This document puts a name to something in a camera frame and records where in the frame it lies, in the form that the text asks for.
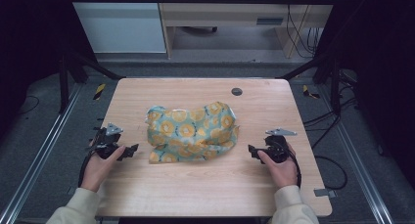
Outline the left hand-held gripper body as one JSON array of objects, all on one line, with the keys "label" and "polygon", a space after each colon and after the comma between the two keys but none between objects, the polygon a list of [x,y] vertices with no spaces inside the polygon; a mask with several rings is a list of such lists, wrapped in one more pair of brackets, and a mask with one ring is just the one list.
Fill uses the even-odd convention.
[{"label": "left hand-held gripper body", "polygon": [[122,132],[122,128],[112,123],[99,129],[92,140],[88,155],[91,157],[92,155],[97,154],[100,158],[107,159],[117,150],[117,142]]}]

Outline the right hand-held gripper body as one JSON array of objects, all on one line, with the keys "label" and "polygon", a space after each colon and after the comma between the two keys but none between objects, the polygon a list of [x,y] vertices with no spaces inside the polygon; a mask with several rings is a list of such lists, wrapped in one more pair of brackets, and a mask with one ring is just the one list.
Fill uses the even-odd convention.
[{"label": "right hand-held gripper body", "polygon": [[277,128],[266,130],[265,133],[267,134],[265,138],[265,145],[268,147],[267,153],[274,162],[281,163],[289,157],[294,157],[287,144],[286,136],[296,136],[296,132]]}]

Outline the teal cloth with yellow print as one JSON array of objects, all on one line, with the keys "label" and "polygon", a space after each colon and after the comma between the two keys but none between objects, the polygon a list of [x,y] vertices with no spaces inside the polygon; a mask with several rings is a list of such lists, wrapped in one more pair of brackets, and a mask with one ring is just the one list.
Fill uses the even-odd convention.
[{"label": "teal cloth with yellow print", "polygon": [[221,102],[193,111],[154,106],[146,123],[149,163],[210,160],[233,149],[239,136],[236,115]]}]

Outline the person's right hand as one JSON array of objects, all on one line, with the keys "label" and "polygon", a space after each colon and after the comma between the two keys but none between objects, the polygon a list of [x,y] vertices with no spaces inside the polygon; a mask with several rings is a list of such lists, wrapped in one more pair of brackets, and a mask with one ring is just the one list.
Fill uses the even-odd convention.
[{"label": "person's right hand", "polygon": [[258,155],[268,168],[277,190],[298,183],[297,167],[291,158],[284,162],[276,163],[263,151],[260,151]]}]

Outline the person's left hand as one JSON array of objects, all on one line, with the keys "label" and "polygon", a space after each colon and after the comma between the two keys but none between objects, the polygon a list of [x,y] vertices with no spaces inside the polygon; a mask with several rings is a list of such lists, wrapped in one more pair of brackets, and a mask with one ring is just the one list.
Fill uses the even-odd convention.
[{"label": "person's left hand", "polygon": [[108,158],[100,158],[97,155],[93,155],[86,164],[80,187],[97,192],[124,151],[125,147],[121,146]]}]

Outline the yellow black tape strip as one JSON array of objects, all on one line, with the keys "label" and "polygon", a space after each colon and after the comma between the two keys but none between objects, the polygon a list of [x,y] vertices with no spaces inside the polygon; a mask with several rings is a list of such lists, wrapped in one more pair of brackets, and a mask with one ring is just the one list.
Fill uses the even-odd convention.
[{"label": "yellow black tape strip", "polygon": [[319,94],[313,94],[308,90],[308,87],[306,85],[302,85],[302,93],[304,96],[306,97],[310,97],[313,99],[320,99],[320,95]]}]

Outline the white cabinet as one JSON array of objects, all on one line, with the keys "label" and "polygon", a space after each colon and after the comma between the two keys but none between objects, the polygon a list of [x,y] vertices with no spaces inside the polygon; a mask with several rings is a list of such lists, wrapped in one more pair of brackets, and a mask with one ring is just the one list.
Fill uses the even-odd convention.
[{"label": "white cabinet", "polygon": [[73,4],[95,53],[165,53],[157,3]]}]

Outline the black curtain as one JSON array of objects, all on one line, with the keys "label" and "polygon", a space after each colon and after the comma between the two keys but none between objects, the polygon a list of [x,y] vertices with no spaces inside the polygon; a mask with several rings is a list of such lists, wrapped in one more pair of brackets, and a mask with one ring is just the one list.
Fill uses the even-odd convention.
[{"label": "black curtain", "polygon": [[11,130],[29,85],[58,71],[62,55],[48,23],[66,45],[96,59],[70,0],[0,0],[0,140]]},{"label": "black curtain", "polygon": [[333,7],[318,45],[336,45],[342,68],[377,141],[415,189],[415,0],[344,0]]}]

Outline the yellow handled tool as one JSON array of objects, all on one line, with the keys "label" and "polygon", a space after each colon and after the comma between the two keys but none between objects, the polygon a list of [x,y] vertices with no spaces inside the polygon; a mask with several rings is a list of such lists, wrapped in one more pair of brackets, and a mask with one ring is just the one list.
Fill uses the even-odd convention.
[{"label": "yellow handled tool", "polygon": [[99,84],[99,86],[97,87],[96,92],[94,94],[93,100],[99,100],[101,98],[101,95],[102,95],[105,87],[106,87],[105,83]]}]

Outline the silver aluminium rail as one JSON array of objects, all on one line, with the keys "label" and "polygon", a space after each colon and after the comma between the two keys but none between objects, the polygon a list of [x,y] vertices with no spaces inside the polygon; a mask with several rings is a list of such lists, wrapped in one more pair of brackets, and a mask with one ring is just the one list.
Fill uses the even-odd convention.
[{"label": "silver aluminium rail", "polygon": [[357,100],[354,97],[350,97],[349,99],[340,98],[340,111],[338,114],[335,114],[334,107],[331,104],[328,87],[322,85],[318,86],[317,89],[321,94],[322,101],[330,113],[330,117],[334,119],[333,130],[340,140],[339,145],[344,150],[348,164],[353,170],[356,181],[364,194],[365,200],[367,201],[376,222],[378,224],[394,224],[392,216],[382,199],[369,170],[364,164],[364,160],[356,150],[345,125],[342,123],[342,120],[346,118],[343,111],[346,111],[351,107],[356,107]]},{"label": "silver aluminium rail", "polygon": [[28,195],[30,194],[37,178],[41,173],[41,170],[44,167],[45,162],[47,161],[63,128],[69,119],[69,116],[74,105],[76,104],[81,90],[82,85],[73,85],[73,90],[69,95],[68,105],[64,107],[63,111],[60,112],[55,118],[53,125],[50,127],[47,135],[42,141],[41,146],[31,161],[29,168],[24,174],[23,179],[19,183],[19,186],[15,190],[13,196],[8,201],[5,208],[0,213],[0,224],[14,224],[17,220],[17,217],[21,212]]}]

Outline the grey metal table bracket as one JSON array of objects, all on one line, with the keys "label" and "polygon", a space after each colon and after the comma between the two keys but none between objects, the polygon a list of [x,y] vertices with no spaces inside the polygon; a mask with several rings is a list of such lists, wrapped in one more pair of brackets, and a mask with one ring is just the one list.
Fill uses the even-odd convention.
[{"label": "grey metal table bracket", "polygon": [[329,199],[335,198],[337,193],[332,189],[314,189],[314,195],[316,197],[328,197]]}]

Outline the black metal frame stand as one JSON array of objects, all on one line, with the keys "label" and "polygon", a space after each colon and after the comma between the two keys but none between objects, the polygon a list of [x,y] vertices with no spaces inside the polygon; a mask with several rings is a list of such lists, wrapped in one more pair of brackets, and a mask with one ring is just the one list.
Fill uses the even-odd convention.
[{"label": "black metal frame stand", "polygon": [[323,84],[330,78],[330,107],[336,115],[341,113],[340,104],[340,63],[334,52],[324,52],[300,67],[279,76],[279,79],[291,80],[306,70],[316,67],[312,80],[315,84]]},{"label": "black metal frame stand", "polygon": [[118,75],[100,66],[96,61],[88,59],[77,52],[70,51],[63,53],[59,59],[59,79],[61,94],[61,106],[59,113],[63,113],[69,107],[68,73],[70,73],[76,83],[85,83],[88,79],[88,75],[83,68],[84,66],[91,67],[112,80],[123,79],[122,75]]}]

